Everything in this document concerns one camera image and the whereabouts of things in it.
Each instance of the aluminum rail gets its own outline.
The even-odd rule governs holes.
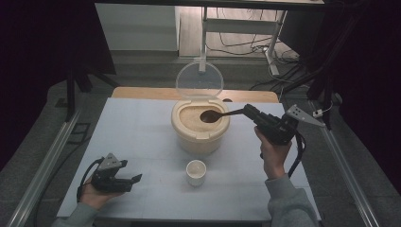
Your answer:
[[[86,96],[83,96],[83,100],[80,105],[78,105],[76,112],[71,117],[69,122],[64,122],[61,125],[61,129],[56,136],[56,139],[53,141],[49,151],[44,157],[39,169],[37,170],[35,176],[29,184],[24,196],[21,198],[20,203],[15,209],[11,219],[9,220],[8,227],[23,227],[25,226],[26,220],[30,215],[33,207],[37,203],[37,199],[40,197],[42,191],[44,190],[44,186],[47,182],[48,177],[53,170],[54,165],[56,164],[59,156],[64,148],[67,139],[74,128],[77,120],[82,111],[82,107],[84,106]]]
[[[309,101],[309,105],[312,110],[316,110],[311,101]],[[349,166],[333,132],[328,130],[327,128],[321,128],[321,131],[327,145],[329,146],[333,154],[334,160],[339,167],[342,178],[345,180],[348,190],[356,202],[357,209],[359,210],[360,215],[365,222],[365,225],[369,227],[380,226],[377,218],[375,217],[375,212],[372,209],[372,206],[369,203],[368,199],[366,198],[366,195],[363,192],[362,188],[359,186],[359,183],[357,182],[357,179],[351,167]]]

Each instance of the small cup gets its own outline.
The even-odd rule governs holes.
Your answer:
[[[193,160],[186,165],[186,178],[192,186],[200,186],[204,182],[206,165],[200,160]]]

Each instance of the table surface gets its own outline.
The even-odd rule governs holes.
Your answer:
[[[143,177],[131,192],[109,201],[100,211],[100,218],[260,222],[271,219],[267,210],[270,195],[264,185],[263,160],[259,157],[260,141],[250,119],[242,115],[231,116],[229,130],[224,134],[220,148],[201,158],[207,165],[206,180],[196,188],[186,182],[185,167],[199,157],[180,148],[170,123],[170,113],[177,101],[166,100],[166,96],[163,96],[165,100],[153,99],[156,91],[165,94],[169,89],[123,90],[130,94],[128,98],[123,98],[122,90],[118,88],[108,99],[58,217],[68,217],[74,210],[78,184],[90,163],[112,152],[118,160],[128,160],[117,178],[128,179],[141,173]],[[246,91],[229,93],[254,94]],[[270,92],[261,93],[273,96]],[[134,94],[140,94],[140,98],[132,98]],[[280,103],[250,103],[265,113],[280,116],[284,113]],[[230,110],[245,104],[227,103]],[[285,163],[286,170],[295,157],[296,148],[292,147]],[[305,189],[320,219],[302,164],[298,165],[291,180],[296,187]]]

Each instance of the person's hand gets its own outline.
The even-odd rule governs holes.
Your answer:
[[[287,145],[278,146],[273,145],[257,127],[254,127],[254,131],[257,137],[262,142],[260,150],[263,155],[263,168],[268,175],[270,180],[277,179],[286,174],[284,170],[284,161],[287,158],[289,149],[292,143],[289,142]]]
[[[91,184],[92,178],[86,180],[82,187],[82,195],[80,196],[80,202],[86,203],[96,210],[100,210],[106,201],[121,196],[124,193],[104,193],[97,191]]]

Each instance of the gray sleeve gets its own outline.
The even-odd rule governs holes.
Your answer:
[[[56,219],[52,227],[92,227],[97,210],[85,203],[78,203],[76,209],[67,219]]]
[[[288,175],[266,180],[270,192],[268,209],[271,215],[271,226],[316,226],[318,220],[315,210],[302,188],[295,188]]]

